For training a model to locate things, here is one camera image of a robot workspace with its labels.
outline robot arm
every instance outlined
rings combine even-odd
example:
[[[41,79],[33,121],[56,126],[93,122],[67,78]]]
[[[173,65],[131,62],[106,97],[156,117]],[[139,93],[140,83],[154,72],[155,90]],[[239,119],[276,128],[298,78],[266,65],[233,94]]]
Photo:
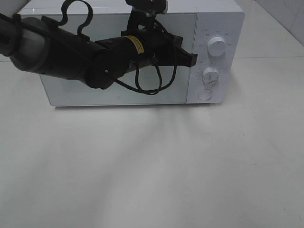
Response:
[[[82,34],[93,18],[92,7],[86,21],[79,26],[77,35],[59,27],[68,21],[67,9],[77,0],[66,0],[62,5],[60,22],[43,16],[13,19],[0,14],[0,54],[10,57],[16,68],[42,75],[80,80],[91,88],[107,89],[113,82],[127,89],[154,95],[168,88],[175,79],[177,66],[192,67],[197,55],[181,48],[182,37],[170,34],[156,20],[158,13],[166,11],[166,0],[126,0],[133,9],[126,31],[120,37],[90,41]],[[160,86],[154,90],[142,90],[138,83],[140,68],[155,66]],[[171,81],[162,86],[159,66],[174,66]],[[136,88],[118,78],[136,71]]]

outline white table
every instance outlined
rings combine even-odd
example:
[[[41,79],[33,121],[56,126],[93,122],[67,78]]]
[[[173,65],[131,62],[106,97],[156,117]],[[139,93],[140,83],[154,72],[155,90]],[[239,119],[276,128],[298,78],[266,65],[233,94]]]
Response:
[[[0,227],[302,228],[304,48],[239,1],[222,104],[55,109],[1,62]]]

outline power knob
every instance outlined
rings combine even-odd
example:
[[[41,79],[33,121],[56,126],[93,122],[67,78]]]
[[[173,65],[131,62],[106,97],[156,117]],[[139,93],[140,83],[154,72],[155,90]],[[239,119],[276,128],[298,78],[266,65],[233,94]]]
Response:
[[[202,73],[203,82],[211,84],[219,80],[219,71],[216,68],[208,67]]]
[[[225,38],[216,36],[207,42],[207,48],[210,55],[219,57],[226,52],[227,42]]]

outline white microwave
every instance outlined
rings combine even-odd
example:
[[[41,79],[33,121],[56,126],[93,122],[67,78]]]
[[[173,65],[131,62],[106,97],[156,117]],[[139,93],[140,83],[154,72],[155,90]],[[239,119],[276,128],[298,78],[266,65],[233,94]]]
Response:
[[[91,24],[83,30],[92,40],[120,36],[125,30],[132,10],[124,0],[87,0],[93,7]],[[32,0],[19,14],[22,18],[45,15],[60,21],[63,0]],[[81,2],[73,3],[69,21],[63,27],[76,33],[87,15]],[[93,105],[153,105],[153,104],[200,104],[222,102],[238,39],[244,21],[244,12],[233,0],[169,0],[166,14],[157,16],[171,33],[183,37],[182,48],[198,54],[192,68],[179,66],[171,87],[157,95],[138,94],[118,84],[106,90],[89,88],[73,80],[41,75],[41,81],[53,106]],[[166,83],[172,76],[173,67],[160,68]],[[135,73],[128,73],[121,80],[134,85]],[[140,75],[145,89],[158,84],[155,69],[143,68]]]

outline yellow warning label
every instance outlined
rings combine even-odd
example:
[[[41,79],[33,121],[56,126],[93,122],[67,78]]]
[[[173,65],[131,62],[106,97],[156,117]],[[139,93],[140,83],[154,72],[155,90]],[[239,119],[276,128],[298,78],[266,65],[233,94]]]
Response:
[[[143,48],[143,44],[139,41],[138,38],[136,38],[135,36],[126,36],[129,40],[132,41],[132,43],[134,43],[136,49],[137,49],[137,53],[141,54],[144,53],[144,48]]]

